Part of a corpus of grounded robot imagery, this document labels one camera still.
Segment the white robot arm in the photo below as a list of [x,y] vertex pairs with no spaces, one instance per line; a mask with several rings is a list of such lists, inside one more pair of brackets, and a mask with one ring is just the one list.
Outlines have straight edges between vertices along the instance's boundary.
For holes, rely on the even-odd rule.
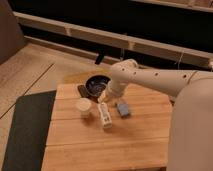
[[133,59],[110,66],[109,99],[138,84],[175,99],[166,171],[213,171],[213,72],[140,69]]

